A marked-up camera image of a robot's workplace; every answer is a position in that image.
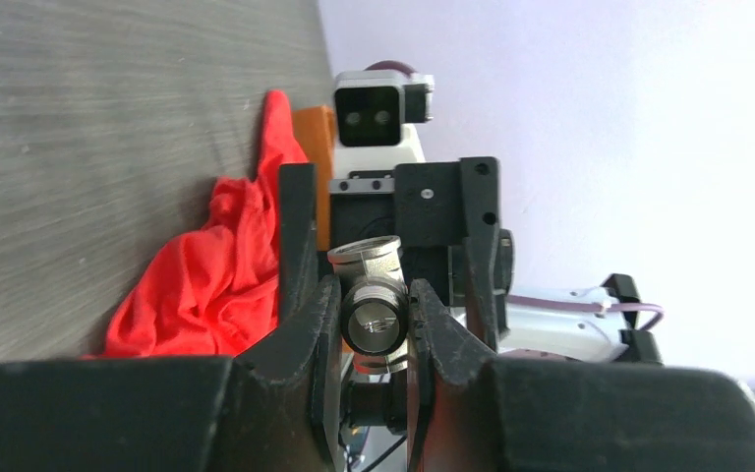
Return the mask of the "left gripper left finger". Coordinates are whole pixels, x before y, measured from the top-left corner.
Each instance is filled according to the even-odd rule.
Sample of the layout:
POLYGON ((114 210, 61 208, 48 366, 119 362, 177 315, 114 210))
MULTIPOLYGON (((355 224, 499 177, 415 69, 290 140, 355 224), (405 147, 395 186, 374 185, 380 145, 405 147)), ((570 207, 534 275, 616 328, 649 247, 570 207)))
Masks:
POLYGON ((340 301, 238 357, 0 364, 0 471, 338 471, 340 301))

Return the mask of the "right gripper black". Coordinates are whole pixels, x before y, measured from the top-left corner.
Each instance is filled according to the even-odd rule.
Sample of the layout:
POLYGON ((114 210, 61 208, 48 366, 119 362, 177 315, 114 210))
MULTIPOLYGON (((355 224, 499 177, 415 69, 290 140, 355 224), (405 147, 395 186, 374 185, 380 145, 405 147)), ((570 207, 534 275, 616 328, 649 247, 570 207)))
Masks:
MULTIPOLYGON (((317 172, 279 168, 278 320, 295 315, 317 285, 317 172)), ((353 171, 329 184, 330 246, 378 236, 401 240, 406 280, 427 280, 451 307, 465 304, 467 327, 492 351, 496 303, 513 269, 513 242, 500 225, 499 161, 490 156, 353 171)))

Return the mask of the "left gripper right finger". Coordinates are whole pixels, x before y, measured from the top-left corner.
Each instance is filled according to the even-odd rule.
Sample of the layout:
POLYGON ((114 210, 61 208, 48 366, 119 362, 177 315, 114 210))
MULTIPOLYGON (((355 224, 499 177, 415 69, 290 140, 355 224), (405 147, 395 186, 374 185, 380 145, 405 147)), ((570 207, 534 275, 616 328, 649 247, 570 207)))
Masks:
POLYGON ((715 373, 495 354, 410 287, 412 471, 755 471, 755 403, 715 373))

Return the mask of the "silver metal pipe fitting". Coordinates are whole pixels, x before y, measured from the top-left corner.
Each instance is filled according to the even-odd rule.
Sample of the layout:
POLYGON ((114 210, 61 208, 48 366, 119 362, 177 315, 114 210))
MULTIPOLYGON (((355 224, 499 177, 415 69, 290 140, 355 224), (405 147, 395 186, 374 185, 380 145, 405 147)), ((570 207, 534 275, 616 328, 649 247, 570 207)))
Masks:
POLYGON ((341 334, 364 375, 391 375, 408 367, 408 286, 401 239, 368 238, 332 249, 327 259, 339 278, 341 334))

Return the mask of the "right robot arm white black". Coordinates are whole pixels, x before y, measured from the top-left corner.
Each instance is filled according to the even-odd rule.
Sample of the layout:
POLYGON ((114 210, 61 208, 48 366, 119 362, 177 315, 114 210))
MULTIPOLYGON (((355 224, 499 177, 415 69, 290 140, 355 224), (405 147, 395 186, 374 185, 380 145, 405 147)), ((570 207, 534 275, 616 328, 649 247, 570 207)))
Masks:
POLYGON ((642 303, 627 275, 585 289, 512 289, 515 244, 499 220, 495 158, 383 165, 343 179, 320 177, 311 163, 286 164, 278 183, 281 309, 336 273, 340 332, 363 374, 406 367, 406 295, 417 279, 494 350, 660 362, 652 326, 664 311, 642 303))

